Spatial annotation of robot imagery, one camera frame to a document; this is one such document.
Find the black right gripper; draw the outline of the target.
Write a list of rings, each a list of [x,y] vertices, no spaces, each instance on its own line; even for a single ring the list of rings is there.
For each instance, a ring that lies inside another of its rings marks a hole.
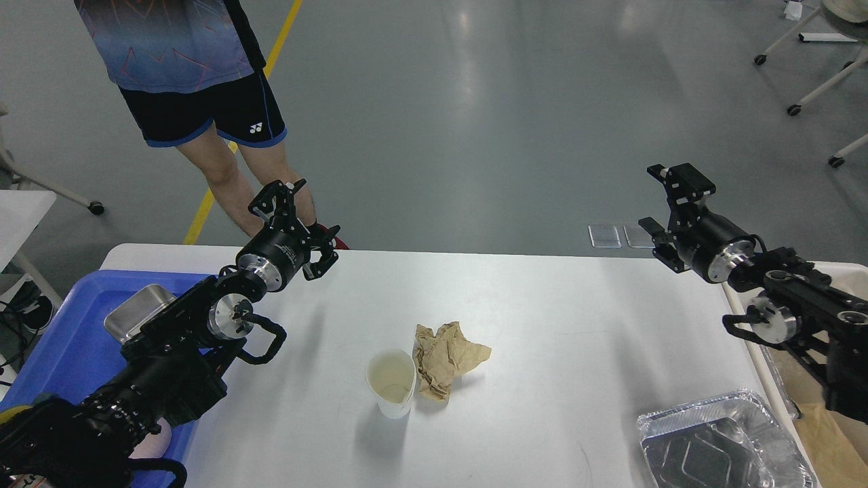
[[[664,186],[671,216],[669,228],[657,220],[642,218],[638,225],[653,242],[653,256],[668,269],[681,274],[694,270],[704,281],[726,282],[738,266],[753,258],[756,238],[725,216],[707,209],[707,198],[716,185],[690,163],[672,167],[651,165],[648,175]]]

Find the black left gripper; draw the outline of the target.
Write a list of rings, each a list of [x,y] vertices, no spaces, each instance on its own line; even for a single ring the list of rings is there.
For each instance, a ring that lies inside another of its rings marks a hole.
[[[235,265],[263,281],[267,293],[285,289],[298,272],[308,281],[322,278],[339,259],[336,244],[341,226],[320,226],[319,234],[311,235],[298,219],[295,195],[306,185],[304,178],[292,183],[273,180],[248,205],[248,212],[261,223],[254,238],[237,253]],[[319,253],[316,262],[314,253]]]

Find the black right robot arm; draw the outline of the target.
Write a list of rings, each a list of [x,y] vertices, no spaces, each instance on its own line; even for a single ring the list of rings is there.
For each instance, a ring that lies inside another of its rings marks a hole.
[[[715,185],[689,163],[647,168],[664,186],[669,222],[639,220],[653,256],[676,274],[691,270],[710,284],[757,290],[744,313],[723,317],[734,337],[785,351],[821,386],[825,408],[867,420],[866,300],[837,289],[831,277],[791,247],[770,249],[759,235],[707,207]]]

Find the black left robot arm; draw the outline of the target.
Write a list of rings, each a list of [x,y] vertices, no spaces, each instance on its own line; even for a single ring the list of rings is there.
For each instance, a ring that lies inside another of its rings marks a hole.
[[[337,262],[339,226],[312,235],[295,198],[305,179],[263,186],[249,212],[263,228],[233,265],[208,275],[181,296],[134,321],[122,333],[126,367],[83,401],[50,396],[2,415],[2,479],[13,486],[38,478],[53,487],[130,487],[137,472],[172,476],[186,485],[182,462],[135,458],[160,420],[178,427],[198,420],[227,394],[229,365],[269,363],[286,340],[282,325],[252,306],[282,291],[297,272],[317,280]]]

